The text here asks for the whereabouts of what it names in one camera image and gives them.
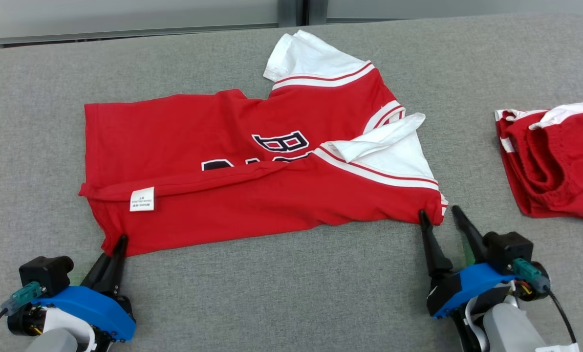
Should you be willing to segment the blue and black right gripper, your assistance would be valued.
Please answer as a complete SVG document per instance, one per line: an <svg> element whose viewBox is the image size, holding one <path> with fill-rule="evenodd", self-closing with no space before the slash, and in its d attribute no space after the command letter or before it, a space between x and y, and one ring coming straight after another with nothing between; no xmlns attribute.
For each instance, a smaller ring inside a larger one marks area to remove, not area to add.
<svg viewBox="0 0 583 352"><path fill-rule="evenodd" d="M452 206L454 223L461 234L465 262L468 267L452 273L453 263L446 258L433 233L433 224L425 210L419 211L419 225L423 241L426 267L431 287L426 296L426 307L432 318L448 316L470 299L491 290L501 282L517 278L515 273L501 274L487 262L487 247L483 236L461 207Z"/></svg>

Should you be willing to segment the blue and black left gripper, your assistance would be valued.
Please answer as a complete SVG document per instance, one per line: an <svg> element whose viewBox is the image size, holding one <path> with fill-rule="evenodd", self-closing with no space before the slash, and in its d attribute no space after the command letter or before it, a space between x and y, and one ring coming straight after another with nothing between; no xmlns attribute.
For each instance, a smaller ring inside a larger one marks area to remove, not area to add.
<svg viewBox="0 0 583 352"><path fill-rule="evenodd" d="M61 309L108 332L117 341L132 341L135 321L117 301L110 298L117 296L121 285L128 242L128 236L121 235L112 254L99 256L81 286L69 286L51 298L37 298L36 304Z"/></svg>

